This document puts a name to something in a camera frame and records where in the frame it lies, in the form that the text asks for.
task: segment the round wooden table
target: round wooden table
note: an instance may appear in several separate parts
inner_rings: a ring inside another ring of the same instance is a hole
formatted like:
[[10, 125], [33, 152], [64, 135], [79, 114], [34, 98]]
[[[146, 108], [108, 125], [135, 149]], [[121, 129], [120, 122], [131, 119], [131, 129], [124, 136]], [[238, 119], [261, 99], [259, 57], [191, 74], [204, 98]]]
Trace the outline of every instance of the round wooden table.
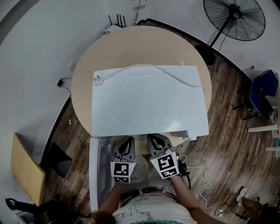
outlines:
[[[72, 103], [79, 121], [93, 136], [91, 96], [94, 71], [135, 64], [180, 65], [180, 61], [185, 65], [197, 66], [201, 83], [205, 87], [204, 97], [208, 111], [212, 97], [209, 71], [197, 50], [184, 38], [168, 30], [150, 26], [127, 27], [106, 34], [83, 54], [74, 72]], [[171, 133], [163, 134], [169, 137], [173, 146], [184, 141]], [[141, 147], [147, 147], [144, 138], [143, 144]]]

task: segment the table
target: table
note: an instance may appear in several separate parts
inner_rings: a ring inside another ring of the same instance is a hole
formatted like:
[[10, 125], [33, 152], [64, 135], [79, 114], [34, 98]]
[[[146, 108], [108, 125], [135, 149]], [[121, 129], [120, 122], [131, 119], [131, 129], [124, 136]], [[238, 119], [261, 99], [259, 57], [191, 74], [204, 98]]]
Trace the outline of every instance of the table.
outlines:
[[28, 194], [35, 205], [42, 203], [42, 188], [45, 172], [32, 159], [18, 134], [14, 134], [10, 169], [13, 177]]
[[[200, 54], [185, 39], [168, 30], [150, 26], [127, 27], [103, 36], [83, 54], [72, 79], [72, 103], [80, 123], [93, 135], [91, 97], [95, 71], [134, 64], [180, 65], [181, 61], [185, 65], [197, 66], [201, 83], [205, 87], [208, 111], [212, 97], [210, 74]], [[163, 134], [170, 138], [173, 146], [184, 141], [171, 133]]]

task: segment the printed shirt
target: printed shirt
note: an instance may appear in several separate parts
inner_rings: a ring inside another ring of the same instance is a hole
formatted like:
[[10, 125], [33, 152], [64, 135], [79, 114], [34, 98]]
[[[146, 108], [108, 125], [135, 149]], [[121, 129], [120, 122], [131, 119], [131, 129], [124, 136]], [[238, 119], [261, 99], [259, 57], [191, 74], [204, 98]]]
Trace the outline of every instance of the printed shirt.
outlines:
[[117, 224], [141, 221], [170, 221], [170, 223], [196, 224], [189, 211], [163, 193], [141, 194], [119, 208], [113, 216]]

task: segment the white wall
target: white wall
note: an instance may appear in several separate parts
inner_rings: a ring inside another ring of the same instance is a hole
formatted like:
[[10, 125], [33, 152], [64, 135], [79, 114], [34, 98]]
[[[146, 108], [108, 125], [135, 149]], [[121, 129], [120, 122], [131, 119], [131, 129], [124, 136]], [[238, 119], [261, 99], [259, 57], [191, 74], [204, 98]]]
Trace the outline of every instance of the white wall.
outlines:
[[[241, 70], [255, 65], [255, 70], [245, 71], [251, 79], [267, 69], [280, 72], [280, 10], [272, 0], [257, 2], [266, 17], [263, 35], [249, 42], [227, 37], [220, 51]], [[210, 44], [218, 33], [205, 14], [203, 0], [151, 0], [149, 5], [150, 18], [181, 29], [207, 44]], [[213, 46], [216, 50], [220, 48], [223, 39], [224, 34]]]
[[6, 197], [29, 201], [12, 180], [11, 143], [24, 135], [31, 150], [44, 149], [69, 93], [55, 86], [67, 68], [108, 27], [102, 0], [40, 0], [0, 45], [0, 220], [17, 223]]
[[[117, 14], [121, 14], [121, 16], [125, 17], [126, 19], [126, 25], [132, 26], [134, 24], [136, 11], [135, 9], [132, 9], [135, 4], [139, 5], [139, 0], [105, 0], [108, 6], [108, 14], [110, 14], [112, 23], [117, 23]], [[149, 12], [149, 4], [151, 0], [147, 0], [147, 5], [144, 7], [141, 7], [139, 9], [138, 17], [136, 22], [138, 22], [141, 19], [147, 19], [150, 16]]]

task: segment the white cord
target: white cord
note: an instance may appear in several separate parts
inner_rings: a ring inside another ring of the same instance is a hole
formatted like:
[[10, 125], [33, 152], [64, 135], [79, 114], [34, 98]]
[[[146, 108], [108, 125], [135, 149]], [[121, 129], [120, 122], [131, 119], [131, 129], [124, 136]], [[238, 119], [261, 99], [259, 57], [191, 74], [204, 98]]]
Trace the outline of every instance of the white cord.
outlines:
[[135, 15], [134, 26], [136, 26], [136, 20], [137, 20], [137, 17], [138, 17], [140, 7], [141, 7], [141, 0], [139, 0], [139, 7], [137, 8], [137, 12], [136, 12], [136, 15]]
[[[200, 167], [198, 167], [198, 166], [187, 166], [187, 168], [198, 168], [198, 169], [200, 169]], [[209, 208], [212, 208], [213, 210], [212, 210], [212, 212], [211, 212], [211, 214], [214, 212], [214, 210], [215, 210], [215, 208], [214, 207], [206, 207], [206, 205], [207, 205], [207, 200], [206, 200], [206, 198], [205, 197], [203, 197], [201, 194], [202, 194], [202, 191], [204, 190], [204, 188], [210, 188], [210, 187], [212, 187], [212, 185], [210, 184], [210, 183], [204, 183], [204, 179], [205, 179], [205, 177], [206, 177], [206, 173], [202, 170], [202, 169], [200, 169], [202, 172], [203, 172], [203, 181], [202, 181], [202, 190], [201, 190], [201, 192], [200, 192], [200, 196], [202, 197], [202, 198], [204, 198], [204, 200], [205, 200], [205, 209], [209, 209]]]
[[185, 154], [180, 155], [180, 156], [179, 156], [179, 159], [180, 159], [181, 156], [185, 156], [185, 159], [184, 159], [184, 161], [182, 162], [182, 163], [184, 163], [184, 162], [187, 160], [187, 156], [186, 156]]
[[185, 84], [185, 85], [187, 85], [187, 86], [191, 86], [191, 87], [194, 87], [194, 88], [203, 88], [203, 90], [204, 90], [204, 86], [189, 84], [189, 83], [185, 82], [184, 80], [182, 80], [182, 79], [176, 77], [176, 76], [173, 75], [172, 73], [169, 73], [169, 72], [166, 71], [165, 69], [162, 69], [162, 68], [160, 68], [159, 66], [156, 66], [156, 65], [149, 65], [149, 64], [141, 64], [141, 65], [132, 65], [132, 66], [128, 66], [128, 67], [126, 67], [126, 68], [123, 68], [123, 69], [121, 69], [121, 70], [115, 72], [115, 73], [112, 73], [111, 75], [109, 75], [109, 76], [107, 76], [107, 77], [100, 77], [100, 76], [97, 76], [96, 78], [94, 78], [94, 84], [95, 84], [96, 86], [100, 86], [100, 85], [103, 84], [103, 82], [104, 82], [106, 79], [108, 79], [108, 78], [110, 78], [110, 77], [116, 75], [117, 73], [120, 73], [120, 72], [122, 72], [122, 71], [124, 71], [124, 70], [127, 70], [127, 69], [129, 69], [129, 68], [133, 68], [133, 67], [142, 67], [142, 66], [150, 66], [150, 67], [157, 68], [157, 69], [159, 69], [159, 70], [163, 71], [164, 73], [166, 73], [166, 74], [172, 76], [173, 78], [175, 78], [176, 80], [178, 80], [179, 82], [181, 82], [181, 83], [183, 83], [183, 84]]

